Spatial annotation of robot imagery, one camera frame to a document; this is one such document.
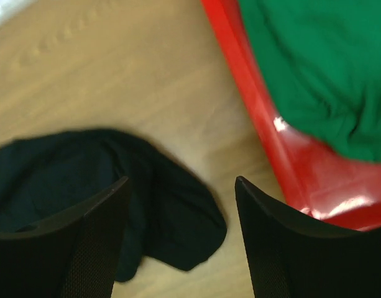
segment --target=green fabric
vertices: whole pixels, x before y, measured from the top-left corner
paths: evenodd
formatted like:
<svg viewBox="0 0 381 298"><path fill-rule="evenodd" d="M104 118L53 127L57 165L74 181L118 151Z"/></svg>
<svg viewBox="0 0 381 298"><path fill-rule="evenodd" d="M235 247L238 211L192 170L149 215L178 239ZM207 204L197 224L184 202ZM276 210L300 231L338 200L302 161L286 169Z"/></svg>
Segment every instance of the green fabric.
<svg viewBox="0 0 381 298"><path fill-rule="evenodd" d="M381 162L381 0L238 0L281 116L348 158Z"/></svg>

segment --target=red plastic chair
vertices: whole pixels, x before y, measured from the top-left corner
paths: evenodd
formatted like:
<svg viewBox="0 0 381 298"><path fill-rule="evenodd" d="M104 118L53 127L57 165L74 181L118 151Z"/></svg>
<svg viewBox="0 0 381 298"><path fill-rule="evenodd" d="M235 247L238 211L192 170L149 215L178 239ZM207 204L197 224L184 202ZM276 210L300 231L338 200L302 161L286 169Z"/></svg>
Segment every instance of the red plastic chair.
<svg viewBox="0 0 381 298"><path fill-rule="evenodd" d="M275 110L236 0L202 0L287 204L351 228L381 226L381 165L350 161L289 127Z"/></svg>

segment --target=wooden floor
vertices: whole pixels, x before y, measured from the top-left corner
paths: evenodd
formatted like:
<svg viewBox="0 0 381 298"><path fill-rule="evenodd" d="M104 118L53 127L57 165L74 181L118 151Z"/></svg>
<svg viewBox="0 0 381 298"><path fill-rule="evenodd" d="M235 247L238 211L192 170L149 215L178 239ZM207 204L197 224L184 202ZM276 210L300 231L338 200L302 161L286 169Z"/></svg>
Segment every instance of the wooden floor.
<svg viewBox="0 0 381 298"><path fill-rule="evenodd" d="M145 259L113 297L253 297L234 180L282 195L199 0L39 0L0 28L0 144L115 127L218 194L226 241L190 273Z"/></svg>

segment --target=dark green cloth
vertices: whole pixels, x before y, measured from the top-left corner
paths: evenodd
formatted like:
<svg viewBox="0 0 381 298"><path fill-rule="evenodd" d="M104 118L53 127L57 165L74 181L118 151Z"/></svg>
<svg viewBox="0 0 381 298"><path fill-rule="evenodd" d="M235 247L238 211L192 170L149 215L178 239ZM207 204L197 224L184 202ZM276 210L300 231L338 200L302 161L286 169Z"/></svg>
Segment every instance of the dark green cloth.
<svg viewBox="0 0 381 298"><path fill-rule="evenodd" d="M284 120L381 162L381 0L238 0Z"/></svg>
<svg viewBox="0 0 381 298"><path fill-rule="evenodd" d="M221 246L226 224L208 189L145 140L108 129L0 148L0 232L73 206L123 176L133 195L117 281L135 275L142 255L187 271Z"/></svg>

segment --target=white object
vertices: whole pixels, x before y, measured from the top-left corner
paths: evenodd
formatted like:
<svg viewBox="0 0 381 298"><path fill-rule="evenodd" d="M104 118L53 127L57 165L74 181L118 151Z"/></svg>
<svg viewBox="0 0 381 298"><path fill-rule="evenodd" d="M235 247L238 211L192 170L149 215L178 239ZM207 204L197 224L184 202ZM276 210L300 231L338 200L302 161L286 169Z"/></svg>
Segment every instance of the white object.
<svg viewBox="0 0 381 298"><path fill-rule="evenodd" d="M0 0L0 25L35 0Z"/></svg>

